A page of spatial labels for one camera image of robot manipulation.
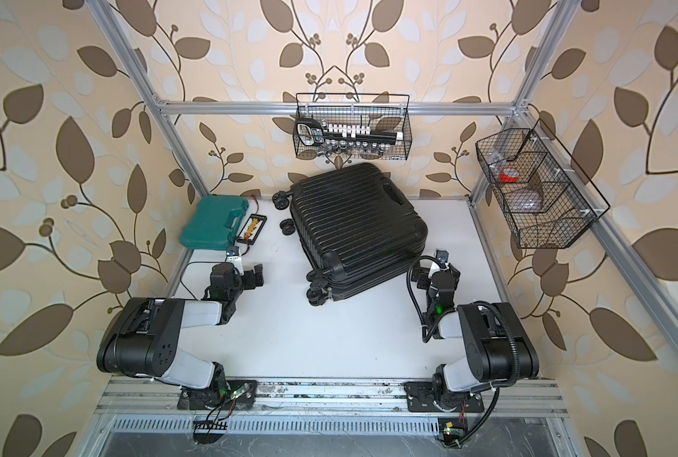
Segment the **wire basket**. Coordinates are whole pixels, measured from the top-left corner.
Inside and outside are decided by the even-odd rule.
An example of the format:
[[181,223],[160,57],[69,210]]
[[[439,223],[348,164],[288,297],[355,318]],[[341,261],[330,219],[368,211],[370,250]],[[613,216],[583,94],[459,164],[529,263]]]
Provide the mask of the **wire basket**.
[[[537,121],[532,129],[506,129],[476,142],[481,169],[520,249],[570,247],[610,208],[564,145],[571,164],[555,160],[545,132]],[[604,204],[589,202],[569,173],[590,182]]]
[[413,143],[409,103],[410,96],[401,94],[296,94],[296,157],[407,160]]

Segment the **leaf wallpaper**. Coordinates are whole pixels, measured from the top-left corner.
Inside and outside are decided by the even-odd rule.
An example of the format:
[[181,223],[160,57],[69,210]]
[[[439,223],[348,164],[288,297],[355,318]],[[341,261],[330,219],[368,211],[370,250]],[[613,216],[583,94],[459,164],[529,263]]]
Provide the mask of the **leaf wallpaper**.
[[[371,162],[408,196],[469,195],[481,174],[470,151],[474,142],[498,132],[494,117],[416,116],[410,122],[413,145],[408,160]],[[297,159],[288,133],[293,132],[290,117],[182,115],[176,128],[215,194],[272,196],[304,177],[369,160]],[[174,177],[174,184],[180,184],[178,169]]]
[[[583,1],[531,112],[678,302],[678,0]],[[490,192],[479,209],[541,375],[591,457],[678,455],[678,357],[593,234],[518,249]]]
[[72,452],[106,325],[161,295],[194,199],[164,142],[83,2],[0,0],[0,455]]
[[550,0],[111,0],[163,99],[508,102]]

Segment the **basket compartment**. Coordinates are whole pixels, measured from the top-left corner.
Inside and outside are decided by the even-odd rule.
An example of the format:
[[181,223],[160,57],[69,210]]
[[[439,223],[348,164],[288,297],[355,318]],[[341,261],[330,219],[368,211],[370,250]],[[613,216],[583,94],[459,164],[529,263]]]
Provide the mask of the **basket compartment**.
[[590,205],[535,129],[486,137],[476,156],[520,249],[569,247],[609,208]]

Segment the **white floor panel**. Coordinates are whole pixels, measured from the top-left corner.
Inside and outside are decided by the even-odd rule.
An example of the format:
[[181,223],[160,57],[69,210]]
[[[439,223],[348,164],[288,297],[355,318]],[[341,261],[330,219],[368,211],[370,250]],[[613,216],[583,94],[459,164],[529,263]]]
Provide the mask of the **white floor panel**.
[[[461,272],[455,303],[499,301],[467,203],[412,204],[428,226],[425,253],[447,250]],[[268,221],[243,263],[248,269],[262,263],[265,285],[243,292],[228,324],[183,330],[180,348],[222,363],[227,375],[236,377],[425,378],[441,363],[463,355],[458,341],[423,344],[404,275],[346,300],[310,306],[305,295],[310,264],[298,235],[284,236],[278,227],[290,213],[263,200],[260,214]],[[195,251],[191,261],[199,260],[223,261],[224,252]],[[197,298],[209,284],[211,269],[210,264],[193,264],[184,273],[184,283]],[[415,293],[425,309],[425,292]],[[183,286],[175,296],[190,297]]]

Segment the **toolbox handle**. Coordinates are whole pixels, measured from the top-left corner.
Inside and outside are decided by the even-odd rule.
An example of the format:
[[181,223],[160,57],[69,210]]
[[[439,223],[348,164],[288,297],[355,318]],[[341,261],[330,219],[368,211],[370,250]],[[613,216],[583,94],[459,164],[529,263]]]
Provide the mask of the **toolbox handle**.
[[379,186],[384,190],[384,194],[387,195],[390,200],[397,203],[404,211],[412,211],[414,209],[407,197],[394,185],[392,179],[382,175],[379,179]]
[[242,210],[234,209],[230,211],[229,216],[227,216],[227,221],[224,223],[224,228],[234,229],[239,224],[240,219],[242,218]]

